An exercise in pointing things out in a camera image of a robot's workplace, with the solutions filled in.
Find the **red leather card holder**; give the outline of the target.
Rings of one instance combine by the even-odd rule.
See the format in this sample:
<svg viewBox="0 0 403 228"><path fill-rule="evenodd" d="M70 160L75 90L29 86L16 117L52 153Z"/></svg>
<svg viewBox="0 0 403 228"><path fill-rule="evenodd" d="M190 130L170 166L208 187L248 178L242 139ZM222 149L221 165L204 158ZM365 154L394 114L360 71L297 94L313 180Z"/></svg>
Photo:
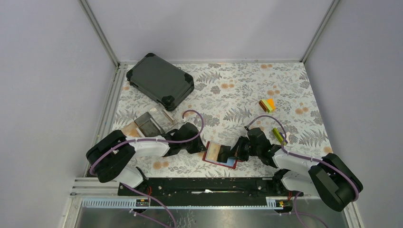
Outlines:
<svg viewBox="0 0 403 228"><path fill-rule="evenodd" d="M231 147L217 142L208 141L207 151L203 155L203 161L230 169L236 169L238 158Z"/></svg>

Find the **gold credit card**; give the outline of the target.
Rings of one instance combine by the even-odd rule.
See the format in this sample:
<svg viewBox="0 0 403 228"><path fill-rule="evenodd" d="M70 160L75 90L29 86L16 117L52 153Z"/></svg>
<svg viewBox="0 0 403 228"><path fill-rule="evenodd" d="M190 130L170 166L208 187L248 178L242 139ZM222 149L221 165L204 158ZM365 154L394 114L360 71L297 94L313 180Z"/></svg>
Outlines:
<svg viewBox="0 0 403 228"><path fill-rule="evenodd" d="M205 160L210 161L210 162L217 161L217 156L218 156L220 146L221 146L221 144L210 141L209 145L207 147Z"/></svg>

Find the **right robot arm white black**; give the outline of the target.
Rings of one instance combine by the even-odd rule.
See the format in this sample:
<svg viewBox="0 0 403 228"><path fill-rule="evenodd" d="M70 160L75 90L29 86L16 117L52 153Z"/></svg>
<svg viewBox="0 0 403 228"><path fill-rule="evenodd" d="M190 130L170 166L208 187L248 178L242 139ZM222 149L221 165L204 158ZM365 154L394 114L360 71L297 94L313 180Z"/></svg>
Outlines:
<svg viewBox="0 0 403 228"><path fill-rule="evenodd" d="M246 162L249 157L258 157L263 164L277 169L272 183L277 195L297 191L317 196L334 211L342 211L363 190L361 181L337 155L308 157L285 152L281 145L271 143L260 128L249 129L232 147L218 145L212 151L217 162Z"/></svg>

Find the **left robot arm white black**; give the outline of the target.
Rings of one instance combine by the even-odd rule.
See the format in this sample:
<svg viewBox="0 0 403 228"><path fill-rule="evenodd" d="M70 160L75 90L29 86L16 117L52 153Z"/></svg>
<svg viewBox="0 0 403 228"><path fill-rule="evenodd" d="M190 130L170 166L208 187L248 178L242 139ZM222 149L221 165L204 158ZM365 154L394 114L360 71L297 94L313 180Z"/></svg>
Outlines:
<svg viewBox="0 0 403 228"><path fill-rule="evenodd" d="M118 181L129 186L135 195L147 191L145 176L139 168L131 168L129 162L138 157L168 157L186 150L189 154L206 150L199 131L192 123L154 137L132 137L115 130L86 153L90 174L100 183Z"/></svg>

